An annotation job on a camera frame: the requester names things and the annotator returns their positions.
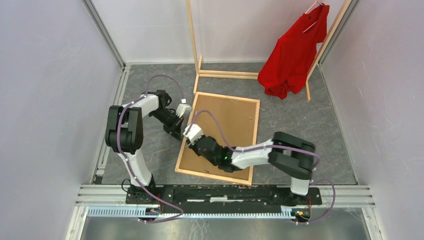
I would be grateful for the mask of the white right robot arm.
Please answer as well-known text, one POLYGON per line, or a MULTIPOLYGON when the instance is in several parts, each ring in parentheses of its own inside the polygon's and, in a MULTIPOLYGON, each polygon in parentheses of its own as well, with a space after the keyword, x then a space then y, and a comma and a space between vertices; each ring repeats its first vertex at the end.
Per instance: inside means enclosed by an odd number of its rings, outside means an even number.
POLYGON ((293 203, 302 204, 309 198, 314 163, 318 160, 312 142, 281 131, 263 143, 247 147, 222 146, 202 132, 187 132, 184 136, 191 150, 220 170, 233 173, 269 164, 290 176, 288 196, 293 203))

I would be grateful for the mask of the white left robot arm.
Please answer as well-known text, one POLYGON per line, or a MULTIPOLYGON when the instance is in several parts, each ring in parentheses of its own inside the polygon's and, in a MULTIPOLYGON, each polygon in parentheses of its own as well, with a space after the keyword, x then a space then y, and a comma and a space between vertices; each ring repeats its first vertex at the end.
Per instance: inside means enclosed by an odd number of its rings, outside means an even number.
POLYGON ((185 113, 192 110, 186 99, 176 109, 169 108, 172 98, 165 90, 147 92, 125 105, 112 105, 108 109, 105 143, 123 160, 130 175, 129 192, 138 193, 145 204, 157 198, 153 174, 148 170, 142 154, 144 117, 154 117, 162 123, 163 130, 177 140, 182 139, 185 113))

